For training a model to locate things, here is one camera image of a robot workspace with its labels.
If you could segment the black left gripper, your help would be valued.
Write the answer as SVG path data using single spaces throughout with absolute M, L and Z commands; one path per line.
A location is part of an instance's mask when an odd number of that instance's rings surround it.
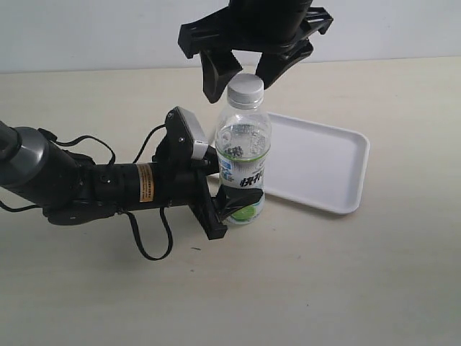
M 207 176 L 219 172 L 218 154 L 208 146 L 202 160 L 194 160 L 192 140 L 178 111 L 170 111 L 164 122 L 166 135 L 152 157 L 155 182 L 154 201 L 165 206 L 190 207 L 209 240 L 222 239 L 227 231 L 223 221 L 247 224 L 261 212 L 264 192 L 259 188 L 219 187 L 215 204 Z

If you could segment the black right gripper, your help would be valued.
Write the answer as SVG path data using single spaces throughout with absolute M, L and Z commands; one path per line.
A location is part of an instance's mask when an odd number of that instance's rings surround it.
M 309 8 L 303 18 L 264 10 L 243 18 L 225 7 L 183 24 L 178 45 L 188 59 L 200 53 L 202 90 L 214 104 L 230 80 L 242 71 L 232 50 L 262 53 L 256 75 L 268 89 L 288 69 L 312 54 L 308 38 L 316 32 L 325 34 L 332 22 L 333 17 L 323 7 Z

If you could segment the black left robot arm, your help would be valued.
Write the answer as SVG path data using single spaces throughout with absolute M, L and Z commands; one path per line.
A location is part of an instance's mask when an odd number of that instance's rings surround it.
M 209 239 L 224 237 L 224 220 L 258 202 L 262 190 L 222 186 L 211 195 L 207 177 L 218 172 L 218 155 L 195 115 L 175 107 L 163 129 L 150 162 L 96 164 L 47 130 L 2 125 L 1 186 L 59 226 L 186 205 Z

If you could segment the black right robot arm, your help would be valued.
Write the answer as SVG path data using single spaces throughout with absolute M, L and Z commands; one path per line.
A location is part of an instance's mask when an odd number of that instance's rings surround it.
M 333 20 L 311 1 L 229 1 L 202 19 L 182 24 L 178 45 L 188 59 L 200 57 L 202 90 L 214 104 L 243 69 L 234 51 L 260 53 L 255 74 L 269 88 L 312 54 L 309 37 L 325 34 Z

